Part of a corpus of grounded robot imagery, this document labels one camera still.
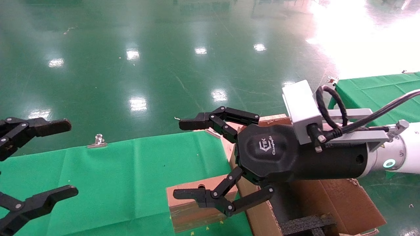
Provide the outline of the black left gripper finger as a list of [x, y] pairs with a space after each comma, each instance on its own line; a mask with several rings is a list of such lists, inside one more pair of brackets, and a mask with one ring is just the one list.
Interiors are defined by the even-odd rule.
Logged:
[[34, 137], [68, 132], [72, 124], [68, 119], [47, 121], [42, 117], [19, 119], [8, 117], [0, 121], [0, 160], [11, 157]]
[[0, 234], [2, 236], [15, 235], [29, 221], [50, 214], [59, 201], [77, 195], [78, 189], [72, 185], [45, 191], [24, 201], [1, 192], [0, 206], [9, 212], [0, 220]]

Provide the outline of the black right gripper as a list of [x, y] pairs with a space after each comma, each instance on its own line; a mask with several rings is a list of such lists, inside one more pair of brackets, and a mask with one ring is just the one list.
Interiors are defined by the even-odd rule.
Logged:
[[[236, 143], [236, 167], [214, 189], [176, 189], [177, 200], [195, 200], [200, 208], [215, 208], [227, 217], [269, 200], [275, 189], [265, 186], [252, 194], [229, 201], [225, 196], [242, 175], [254, 184], [358, 178], [367, 166], [368, 149], [362, 144], [331, 144], [316, 152], [311, 143], [300, 144], [291, 125], [260, 127], [258, 114], [220, 106], [195, 118], [179, 119], [181, 130], [213, 129]], [[241, 132], [227, 122], [246, 126]]]

